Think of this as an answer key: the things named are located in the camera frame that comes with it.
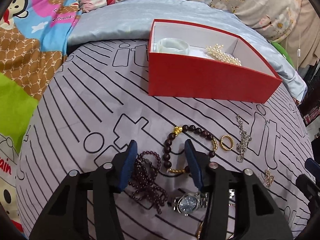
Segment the red jewelry box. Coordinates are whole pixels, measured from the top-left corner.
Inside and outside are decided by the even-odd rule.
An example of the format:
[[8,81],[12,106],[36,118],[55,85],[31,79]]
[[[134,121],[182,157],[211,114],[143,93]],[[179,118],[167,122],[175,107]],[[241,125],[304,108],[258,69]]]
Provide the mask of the red jewelry box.
[[[189,55],[158,53],[163,38],[187,42]],[[242,66],[217,61],[208,46],[223,45]],[[222,99],[265,103],[282,80],[272,66],[242,37],[202,24],[155,19],[149,39],[150,96]]]

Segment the silver wrist watch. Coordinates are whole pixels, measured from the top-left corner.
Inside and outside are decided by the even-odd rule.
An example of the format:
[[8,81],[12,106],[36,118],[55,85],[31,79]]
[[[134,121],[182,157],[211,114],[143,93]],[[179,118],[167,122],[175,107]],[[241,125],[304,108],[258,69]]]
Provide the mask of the silver wrist watch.
[[197,210],[206,209],[208,206],[209,194],[202,192],[187,192],[173,195],[168,206],[176,213],[184,216],[191,215]]

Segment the lavender striped bed sheet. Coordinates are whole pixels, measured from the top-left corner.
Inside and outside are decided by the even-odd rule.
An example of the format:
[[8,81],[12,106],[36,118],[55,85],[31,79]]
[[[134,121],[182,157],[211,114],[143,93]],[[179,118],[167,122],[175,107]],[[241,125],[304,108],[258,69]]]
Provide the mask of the lavender striped bed sheet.
[[244,161],[237,161],[236,149],[221,148],[214,161],[233,171],[250,168],[260,179],[270,168],[268,191],[297,236],[310,212],[295,181],[306,173],[312,147],[287,89],[279,86],[264,104],[149,96],[147,48],[140,40],[89,42],[52,78],[33,113],[17,170],[18,210],[30,216],[31,230],[69,171],[93,171],[131,140],[138,152],[162,155],[176,126],[194,125],[217,141],[239,143],[240,116],[252,139]]

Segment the green plastic object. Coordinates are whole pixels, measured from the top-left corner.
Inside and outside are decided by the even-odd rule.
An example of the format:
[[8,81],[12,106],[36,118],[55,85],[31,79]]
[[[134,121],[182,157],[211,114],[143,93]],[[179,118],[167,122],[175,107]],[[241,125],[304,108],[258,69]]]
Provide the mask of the green plastic object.
[[289,54],[287,53],[287,51],[277,42],[271,42],[271,44],[287,60],[287,62],[289,64],[291,64],[291,66],[294,68],[295,66],[293,64],[293,61],[292,61],[291,57],[289,56]]

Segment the white pearl hair clip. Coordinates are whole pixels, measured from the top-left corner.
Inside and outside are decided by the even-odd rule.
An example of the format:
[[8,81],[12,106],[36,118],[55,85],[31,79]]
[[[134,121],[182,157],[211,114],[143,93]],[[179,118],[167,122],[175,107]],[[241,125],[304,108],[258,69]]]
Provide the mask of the white pearl hair clip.
[[242,66],[241,61],[237,57],[223,52],[222,49],[223,45],[219,44],[208,46],[206,48],[206,54],[217,61],[233,64],[236,66]]

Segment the monkey cartoon blanket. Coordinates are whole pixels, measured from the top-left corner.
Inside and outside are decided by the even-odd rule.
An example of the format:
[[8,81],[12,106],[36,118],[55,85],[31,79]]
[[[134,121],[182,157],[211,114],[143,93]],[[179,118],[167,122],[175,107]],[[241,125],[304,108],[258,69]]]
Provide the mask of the monkey cartoon blanket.
[[1,206],[22,234],[16,172],[31,116],[58,68],[80,18],[77,0],[10,0],[1,18]]

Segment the pale jade bangle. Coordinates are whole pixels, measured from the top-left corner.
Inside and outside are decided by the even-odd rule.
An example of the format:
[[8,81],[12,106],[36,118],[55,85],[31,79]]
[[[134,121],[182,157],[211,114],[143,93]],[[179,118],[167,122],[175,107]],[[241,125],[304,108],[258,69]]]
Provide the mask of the pale jade bangle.
[[157,42],[155,51],[166,54],[189,55],[190,46],[180,39],[163,38]]

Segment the light blue quilt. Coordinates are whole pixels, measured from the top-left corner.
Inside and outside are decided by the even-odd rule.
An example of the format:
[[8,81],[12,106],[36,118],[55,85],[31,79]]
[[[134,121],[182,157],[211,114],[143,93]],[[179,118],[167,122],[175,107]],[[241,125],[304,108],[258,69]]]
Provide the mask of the light blue quilt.
[[290,95],[302,101],[307,85],[284,57],[235,15],[201,2],[186,0],[124,0],[83,13],[67,40],[67,51],[100,40],[147,39],[155,19],[198,23],[239,35],[269,62]]

